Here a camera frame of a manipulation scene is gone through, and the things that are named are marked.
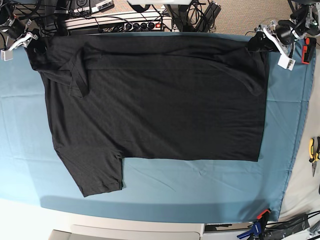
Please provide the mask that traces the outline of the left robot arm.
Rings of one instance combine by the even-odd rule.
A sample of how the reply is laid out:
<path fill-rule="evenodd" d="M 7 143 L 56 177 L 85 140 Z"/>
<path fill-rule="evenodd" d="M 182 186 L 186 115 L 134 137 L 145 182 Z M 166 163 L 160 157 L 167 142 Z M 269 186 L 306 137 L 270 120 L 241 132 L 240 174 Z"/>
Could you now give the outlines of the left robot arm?
<path fill-rule="evenodd" d="M 293 57 L 296 42 L 306 35 L 320 35 L 320 2 L 318 0 L 289 0 L 289 20 L 272 20 L 255 28 L 247 49 L 251 52 L 279 52 Z"/>

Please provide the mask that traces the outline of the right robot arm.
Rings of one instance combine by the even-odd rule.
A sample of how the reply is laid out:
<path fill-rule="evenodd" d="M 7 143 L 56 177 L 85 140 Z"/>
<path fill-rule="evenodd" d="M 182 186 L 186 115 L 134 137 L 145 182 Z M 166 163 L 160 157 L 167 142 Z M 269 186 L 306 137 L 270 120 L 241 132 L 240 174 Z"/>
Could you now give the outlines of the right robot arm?
<path fill-rule="evenodd" d="M 13 0 L 0 1 L 0 37 L 3 40 L 1 51 L 8 52 L 20 46 L 27 48 L 32 41 L 37 41 L 39 32 L 29 30 L 33 15 L 38 13 L 42 1 L 38 0 L 29 13 L 17 16 L 14 11 L 19 3 Z"/>

